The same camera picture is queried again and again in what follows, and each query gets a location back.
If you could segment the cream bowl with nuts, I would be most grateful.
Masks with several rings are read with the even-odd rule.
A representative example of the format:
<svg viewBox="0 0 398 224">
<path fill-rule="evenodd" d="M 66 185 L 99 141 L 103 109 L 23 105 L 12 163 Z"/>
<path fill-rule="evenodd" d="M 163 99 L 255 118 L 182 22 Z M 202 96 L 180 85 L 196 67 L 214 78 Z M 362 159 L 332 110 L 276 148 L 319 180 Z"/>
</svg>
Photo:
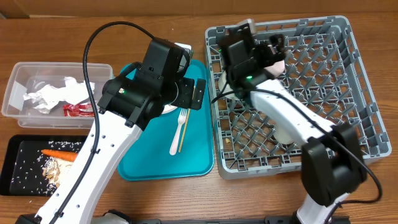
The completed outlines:
<svg viewBox="0 0 398 224">
<path fill-rule="evenodd" d="M 221 74 L 221 76 L 218 79 L 218 87 L 219 87 L 220 93 L 226 93 L 226 92 L 232 91 L 230 85 L 227 84 L 225 71 Z M 226 95 L 226 98 L 230 99 L 230 100 L 239 100 L 239 98 L 236 97 L 234 93 Z"/>
</svg>

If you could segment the white round plate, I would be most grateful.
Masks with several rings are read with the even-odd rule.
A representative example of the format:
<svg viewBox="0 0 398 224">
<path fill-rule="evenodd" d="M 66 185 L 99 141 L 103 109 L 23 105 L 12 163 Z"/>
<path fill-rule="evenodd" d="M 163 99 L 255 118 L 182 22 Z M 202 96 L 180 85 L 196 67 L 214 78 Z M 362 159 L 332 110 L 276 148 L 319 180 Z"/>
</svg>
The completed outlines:
<svg viewBox="0 0 398 224">
<path fill-rule="evenodd" d="M 177 107 L 176 106 L 172 106 L 172 105 L 165 105 L 162 114 L 167 114 L 170 113 L 174 110 L 176 110 Z"/>
</svg>

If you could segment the pink bowl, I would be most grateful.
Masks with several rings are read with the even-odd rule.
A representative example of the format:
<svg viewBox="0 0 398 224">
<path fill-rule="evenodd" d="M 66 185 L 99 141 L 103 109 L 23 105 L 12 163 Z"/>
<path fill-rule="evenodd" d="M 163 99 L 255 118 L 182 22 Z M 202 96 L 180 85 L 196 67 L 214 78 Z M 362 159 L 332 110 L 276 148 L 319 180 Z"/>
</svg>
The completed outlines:
<svg viewBox="0 0 398 224">
<path fill-rule="evenodd" d="M 285 62 L 284 60 L 281 60 L 275 62 L 271 66 L 265 67 L 264 69 L 267 70 L 271 75 L 273 75 L 274 78 L 277 78 L 285 72 Z"/>
</svg>

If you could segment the white paper cup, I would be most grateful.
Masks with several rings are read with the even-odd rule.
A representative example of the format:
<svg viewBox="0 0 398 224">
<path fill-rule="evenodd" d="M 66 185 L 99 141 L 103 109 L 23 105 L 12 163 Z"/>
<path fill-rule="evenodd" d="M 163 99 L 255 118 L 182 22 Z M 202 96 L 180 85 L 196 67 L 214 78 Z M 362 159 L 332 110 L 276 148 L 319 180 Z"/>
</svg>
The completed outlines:
<svg viewBox="0 0 398 224">
<path fill-rule="evenodd" d="M 275 125 L 274 137 L 281 144 L 292 144 L 294 142 L 289 133 L 278 124 Z"/>
</svg>

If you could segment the red snack wrapper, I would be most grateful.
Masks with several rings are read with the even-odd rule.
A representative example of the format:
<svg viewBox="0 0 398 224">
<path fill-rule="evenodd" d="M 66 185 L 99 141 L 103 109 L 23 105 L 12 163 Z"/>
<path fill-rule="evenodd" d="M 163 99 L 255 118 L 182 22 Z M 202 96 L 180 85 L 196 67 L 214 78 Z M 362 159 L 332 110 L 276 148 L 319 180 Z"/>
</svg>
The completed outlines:
<svg viewBox="0 0 398 224">
<path fill-rule="evenodd" d="M 77 105 L 63 105 L 65 117 L 93 117 L 94 112 L 91 103 L 79 103 Z"/>
</svg>

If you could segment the white napkin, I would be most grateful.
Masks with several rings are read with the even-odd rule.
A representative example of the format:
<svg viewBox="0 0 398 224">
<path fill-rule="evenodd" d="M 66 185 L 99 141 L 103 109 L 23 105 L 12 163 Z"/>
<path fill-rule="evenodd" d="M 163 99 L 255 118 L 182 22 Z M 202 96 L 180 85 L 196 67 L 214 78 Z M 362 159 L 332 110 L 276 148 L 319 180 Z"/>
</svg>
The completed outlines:
<svg viewBox="0 0 398 224">
<path fill-rule="evenodd" d="M 77 105 L 89 98 L 86 83 L 78 83 L 73 77 L 65 77 L 65 87 L 60 89 L 63 101 Z"/>
<path fill-rule="evenodd" d="M 34 109 L 38 110 L 40 113 L 49 114 L 62 100 L 62 89 L 52 85 L 45 85 L 36 92 L 25 93 L 23 99 L 25 101 L 31 100 L 32 103 L 38 103 Z"/>
</svg>

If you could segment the orange carrot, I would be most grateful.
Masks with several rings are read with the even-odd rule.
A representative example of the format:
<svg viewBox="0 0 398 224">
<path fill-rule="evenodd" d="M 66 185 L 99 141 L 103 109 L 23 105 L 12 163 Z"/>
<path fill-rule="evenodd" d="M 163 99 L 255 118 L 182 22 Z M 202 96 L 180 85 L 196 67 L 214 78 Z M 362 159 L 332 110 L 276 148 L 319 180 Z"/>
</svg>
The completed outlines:
<svg viewBox="0 0 398 224">
<path fill-rule="evenodd" d="M 78 155 L 76 152 L 56 151 L 51 149 L 43 149 L 41 150 L 41 153 L 46 156 L 55 157 L 68 162 L 74 162 Z"/>
</svg>

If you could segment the nuts and rice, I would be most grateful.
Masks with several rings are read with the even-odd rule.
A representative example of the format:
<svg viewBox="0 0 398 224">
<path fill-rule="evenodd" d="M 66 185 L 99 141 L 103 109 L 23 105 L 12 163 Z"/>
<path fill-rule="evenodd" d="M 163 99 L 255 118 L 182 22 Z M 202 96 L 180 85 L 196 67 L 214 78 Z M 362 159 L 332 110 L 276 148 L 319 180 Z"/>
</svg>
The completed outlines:
<svg viewBox="0 0 398 224">
<path fill-rule="evenodd" d="M 11 195 L 52 195 L 63 182 L 72 163 L 46 156 L 43 149 L 78 153 L 80 141 L 23 141 L 17 151 L 11 178 Z"/>
</svg>

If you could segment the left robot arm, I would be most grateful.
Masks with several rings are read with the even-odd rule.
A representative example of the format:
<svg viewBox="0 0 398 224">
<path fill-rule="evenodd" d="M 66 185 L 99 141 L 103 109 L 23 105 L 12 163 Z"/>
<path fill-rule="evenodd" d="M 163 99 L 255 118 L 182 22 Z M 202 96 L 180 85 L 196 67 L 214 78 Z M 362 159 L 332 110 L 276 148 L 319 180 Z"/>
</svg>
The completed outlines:
<svg viewBox="0 0 398 224">
<path fill-rule="evenodd" d="M 117 210 L 99 218 L 93 213 L 119 162 L 165 105 L 201 108 L 205 81 L 185 77 L 192 54 L 190 45 L 154 38 L 142 63 L 108 80 L 90 135 L 63 182 L 37 213 L 20 215 L 16 224 L 130 223 Z"/>
</svg>

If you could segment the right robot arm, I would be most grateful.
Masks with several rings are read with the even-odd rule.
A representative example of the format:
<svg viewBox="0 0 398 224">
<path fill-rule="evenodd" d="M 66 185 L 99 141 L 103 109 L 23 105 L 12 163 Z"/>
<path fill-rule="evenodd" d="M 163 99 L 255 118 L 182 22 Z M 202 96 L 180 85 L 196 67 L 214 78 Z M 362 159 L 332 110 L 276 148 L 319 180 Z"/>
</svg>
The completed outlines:
<svg viewBox="0 0 398 224">
<path fill-rule="evenodd" d="M 228 29 L 218 42 L 226 86 L 232 95 L 273 119 L 287 141 L 301 148 L 307 197 L 293 221 L 329 223 L 369 173 L 356 131 L 348 123 L 333 124 L 293 97 L 277 79 L 285 68 L 284 36 L 272 35 L 257 44 L 255 34 L 254 24 L 247 21 Z"/>
</svg>

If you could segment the grey dishwasher rack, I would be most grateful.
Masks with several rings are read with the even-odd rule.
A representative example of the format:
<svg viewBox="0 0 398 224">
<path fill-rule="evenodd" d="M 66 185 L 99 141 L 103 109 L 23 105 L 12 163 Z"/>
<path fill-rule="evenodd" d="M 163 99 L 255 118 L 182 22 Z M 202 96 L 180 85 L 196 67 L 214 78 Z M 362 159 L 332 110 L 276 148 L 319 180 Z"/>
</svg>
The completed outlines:
<svg viewBox="0 0 398 224">
<path fill-rule="evenodd" d="M 256 42 L 285 37 L 280 81 L 316 114 L 351 124 L 367 164 L 391 154 L 392 146 L 349 20 L 343 16 L 258 22 Z M 218 98 L 211 107 L 218 171 L 224 179 L 276 175 L 300 169 L 295 144 L 281 144 L 275 124 L 240 100 Z"/>
</svg>

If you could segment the white plastic fork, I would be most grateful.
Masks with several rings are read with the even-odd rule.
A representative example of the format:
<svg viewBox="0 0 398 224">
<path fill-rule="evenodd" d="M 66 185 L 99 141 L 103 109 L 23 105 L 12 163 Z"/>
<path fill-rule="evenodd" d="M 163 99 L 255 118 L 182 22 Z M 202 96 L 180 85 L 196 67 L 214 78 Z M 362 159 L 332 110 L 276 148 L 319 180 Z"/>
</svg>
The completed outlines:
<svg viewBox="0 0 398 224">
<path fill-rule="evenodd" d="M 182 128 L 183 124 L 186 121 L 187 113 L 188 113 L 187 109 L 180 110 L 180 114 L 179 114 L 178 120 L 177 120 L 177 122 L 178 122 L 177 129 L 176 129 L 176 132 L 175 132 L 175 135 L 174 135 L 174 138 L 173 138 L 172 144 L 170 146 L 170 150 L 169 150 L 169 154 L 171 156 L 174 156 L 177 153 L 177 146 L 178 146 L 178 142 L 179 142 L 179 138 L 180 138 L 180 132 L 181 132 L 181 128 Z"/>
</svg>

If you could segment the wooden chopstick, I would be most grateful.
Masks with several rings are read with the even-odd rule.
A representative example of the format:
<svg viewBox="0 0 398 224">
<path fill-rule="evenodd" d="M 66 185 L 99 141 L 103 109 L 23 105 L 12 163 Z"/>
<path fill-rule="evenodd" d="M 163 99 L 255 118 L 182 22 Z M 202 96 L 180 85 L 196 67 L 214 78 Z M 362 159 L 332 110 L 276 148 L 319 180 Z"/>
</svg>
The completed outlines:
<svg viewBox="0 0 398 224">
<path fill-rule="evenodd" d="M 191 109 L 188 109 L 187 117 L 186 117 L 186 120 L 185 120 L 185 123 L 184 123 L 184 129 L 183 129 L 182 137 L 181 137 L 180 144 L 179 144 L 179 147 L 178 147 L 178 153 L 181 153 L 181 150 L 182 150 L 183 141 L 184 141 L 185 133 L 186 133 L 186 130 L 187 130 L 187 124 L 188 124 L 190 112 L 191 112 Z"/>
</svg>

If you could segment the teal plastic tray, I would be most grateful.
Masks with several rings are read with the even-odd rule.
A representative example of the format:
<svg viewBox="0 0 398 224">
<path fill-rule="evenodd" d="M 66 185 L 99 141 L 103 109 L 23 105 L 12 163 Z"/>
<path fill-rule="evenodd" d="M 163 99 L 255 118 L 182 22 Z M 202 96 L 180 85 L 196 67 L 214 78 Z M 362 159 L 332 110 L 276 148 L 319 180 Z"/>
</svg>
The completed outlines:
<svg viewBox="0 0 398 224">
<path fill-rule="evenodd" d="M 150 121 L 118 165 L 123 179 L 137 181 L 200 176 L 212 170 L 215 159 L 208 90 L 205 90 L 201 109 L 190 112 L 182 151 L 172 156 L 169 149 L 177 130 L 179 113 L 178 108 Z"/>
</svg>

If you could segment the clear plastic bin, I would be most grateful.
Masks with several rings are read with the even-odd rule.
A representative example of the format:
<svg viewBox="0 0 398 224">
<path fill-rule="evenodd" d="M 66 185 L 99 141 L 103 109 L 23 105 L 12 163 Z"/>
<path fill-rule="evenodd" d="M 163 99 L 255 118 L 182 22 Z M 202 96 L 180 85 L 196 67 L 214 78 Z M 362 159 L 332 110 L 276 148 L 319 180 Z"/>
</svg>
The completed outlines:
<svg viewBox="0 0 398 224">
<path fill-rule="evenodd" d="M 2 103 L 1 113 L 17 120 L 23 128 L 90 129 L 92 117 L 66 117 L 61 101 L 43 114 L 35 109 L 38 105 L 24 100 L 23 95 L 40 90 L 45 85 L 56 88 L 65 86 L 64 78 L 73 77 L 78 83 L 84 81 L 81 63 L 76 62 L 19 62 L 9 78 Z"/>
</svg>

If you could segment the black plastic tray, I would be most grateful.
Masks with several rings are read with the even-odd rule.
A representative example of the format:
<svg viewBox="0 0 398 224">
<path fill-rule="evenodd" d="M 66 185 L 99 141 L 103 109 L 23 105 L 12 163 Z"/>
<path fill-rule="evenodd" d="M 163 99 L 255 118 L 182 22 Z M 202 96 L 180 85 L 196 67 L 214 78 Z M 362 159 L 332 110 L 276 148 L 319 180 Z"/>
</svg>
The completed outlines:
<svg viewBox="0 0 398 224">
<path fill-rule="evenodd" d="M 15 135 L 1 169 L 1 195 L 50 196 L 68 170 L 68 162 L 46 156 L 43 149 L 79 152 L 86 136 Z"/>
</svg>

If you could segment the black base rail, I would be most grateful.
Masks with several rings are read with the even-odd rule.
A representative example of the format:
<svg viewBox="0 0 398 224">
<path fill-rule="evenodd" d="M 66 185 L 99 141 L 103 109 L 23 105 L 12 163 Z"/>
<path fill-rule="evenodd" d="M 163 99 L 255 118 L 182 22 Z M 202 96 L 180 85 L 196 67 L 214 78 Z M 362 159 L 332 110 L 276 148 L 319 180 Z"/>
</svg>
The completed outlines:
<svg viewBox="0 0 398 224">
<path fill-rule="evenodd" d="M 294 224 L 300 223 L 295 215 L 292 216 L 269 216 L 262 219 L 243 218 L 243 219 L 224 219 L 224 220 L 160 220 L 146 219 L 133 220 L 124 213 L 117 210 L 109 210 L 101 217 L 93 218 L 91 224 Z"/>
</svg>

